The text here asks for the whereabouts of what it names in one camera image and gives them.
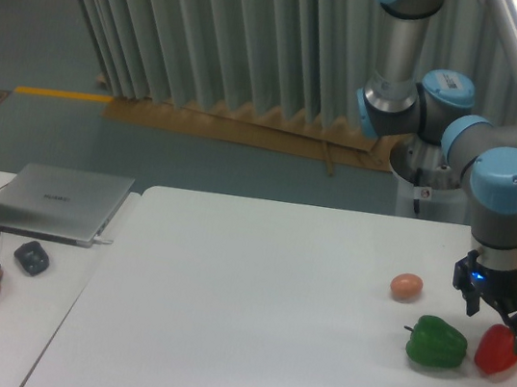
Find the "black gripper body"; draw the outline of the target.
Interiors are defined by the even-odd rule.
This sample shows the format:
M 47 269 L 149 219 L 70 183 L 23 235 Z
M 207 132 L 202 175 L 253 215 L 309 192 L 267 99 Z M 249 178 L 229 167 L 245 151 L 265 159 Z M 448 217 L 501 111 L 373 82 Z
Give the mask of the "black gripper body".
M 517 269 L 493 270 L 478 261 L 478 252 L 471 250 L 455 263 L 452 284 L 465 299 L 466 290 L 474 287 L 481 300 L 502 316 L 506 300 L 517 300 Z

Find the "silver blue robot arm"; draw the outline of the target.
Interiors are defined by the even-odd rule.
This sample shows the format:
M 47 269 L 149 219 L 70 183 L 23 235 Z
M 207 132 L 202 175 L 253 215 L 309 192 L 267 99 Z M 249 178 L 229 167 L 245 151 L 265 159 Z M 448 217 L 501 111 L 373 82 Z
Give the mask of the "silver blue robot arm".
M 517 350 L 517 125 L 496 127 L 471 115 L 472 89 L 458 74 L 414 79 L 427 25 L 445 1 L 376 0 L 384 27 L 374 75 L 357 92 L 361 127 L 371 139 L 409 133 L 441 149 L 470 201 L 472 248 L 456 262 L 453 286 L 469 315 L 483 303 L 493 307 Z M 517 0 L 478 1 L 517 83 Z

